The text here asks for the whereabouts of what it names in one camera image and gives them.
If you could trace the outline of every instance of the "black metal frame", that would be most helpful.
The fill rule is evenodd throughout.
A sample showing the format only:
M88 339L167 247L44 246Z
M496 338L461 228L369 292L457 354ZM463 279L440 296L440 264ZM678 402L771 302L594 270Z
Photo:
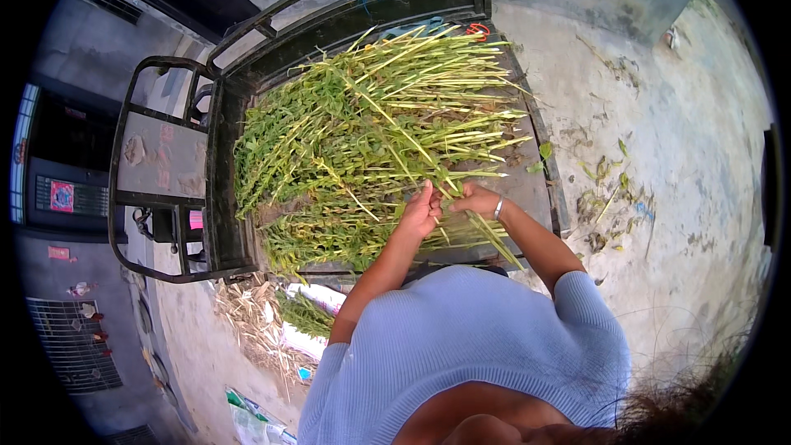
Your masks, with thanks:
M491 0L339 0L317 12L299 19L278 31L272 28L272 16L300 0L280 0L259 15L235 27L211 52L206 66L179 57L154 56L145 59L135 69L119 117L110 170L110 204L157 206L176 213L176 236L181 275L169 275L129 262L119 251L114 237L115 218L110 217L110 243L115 256L133 272L172 283L186 283L219 278L259 269L255 234L251 220L240 222L234 218L235 198L232 193L232 147L240 135L244 112L255 97L288 77L288 69L321 52L333 52L352 42L373 27L375 34L393 26L414 23L441 15L446 21L489 19ZM245 55L220 69L215 60L231 45L250 31L257 30L266 39ZM193 71L187 93L183 118L173 117L131 102L134 85L144 68L187 68ZM211 104L207 122L191 122L195 118L194 105L205 96L196 95L198 79L211 80ZM122 152L124 129L129 112L154 117L188 129L208 133L206 154L206 199L171 197L149 193L130 193L116 189L117 173ZM190 273L186 244L187 230L183 218L184 207L203 207L203 245L208 271Z

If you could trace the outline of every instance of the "red clip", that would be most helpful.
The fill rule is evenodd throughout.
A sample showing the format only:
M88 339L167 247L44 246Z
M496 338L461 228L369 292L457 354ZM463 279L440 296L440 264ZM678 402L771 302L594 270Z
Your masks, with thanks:
M479 38L478 42L485 42L487 40L487 36L491 35L489 28L480 24L480 23L473 23L469 25L467 28L468 35L483 35L483 38Z

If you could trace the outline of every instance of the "woman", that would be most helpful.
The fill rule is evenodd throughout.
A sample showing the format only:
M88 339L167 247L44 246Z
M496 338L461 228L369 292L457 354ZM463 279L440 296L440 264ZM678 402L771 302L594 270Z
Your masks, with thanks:
M630 375L582 263L512 201L464 183L449 210L499 220L553 301L448 266L402 288L441 215L426 181L335 318L302 410L310 443L602 443Z

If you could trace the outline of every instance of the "bundle of green plants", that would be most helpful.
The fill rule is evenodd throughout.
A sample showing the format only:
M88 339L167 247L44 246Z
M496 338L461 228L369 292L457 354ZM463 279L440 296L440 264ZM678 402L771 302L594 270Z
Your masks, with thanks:
M504 89L516 87L497 62L505 43L454 27L416 36L423 28L362 46L366 33L248 111L234 150L236 217L252 213L272 270L365 269L422 179L459 196L461 179L505 175L498 150L531 139L515 134L526 114ZM424 250L490 242L519 265L499 224L447 215Z
M274 292L274 296L280 305L280 318L283 321L288 321L298 331L307 333L311 337L330 337L335 319L305 297L302 292L297 292L293 298L290 298L282 289L278 289Z

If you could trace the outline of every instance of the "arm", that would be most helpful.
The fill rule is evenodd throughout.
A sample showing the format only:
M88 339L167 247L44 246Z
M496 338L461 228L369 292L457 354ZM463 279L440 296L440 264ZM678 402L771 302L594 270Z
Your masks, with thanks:
M500 195L473 183L464 183L464 198L451 204L450 210L472 210L492 220ZM547 290L555 298L555 283L568 272L585 272L579 258L557 235L533 220L513 201L504 199L500 210L500 223L517 243Z
M440 215L439 192L426 181L421 193L415 193L410 199L377 260L363 272L335 315L328 345L351 342L354 327L368 303L384 292L401 287L420 243L437 226L434 219Z

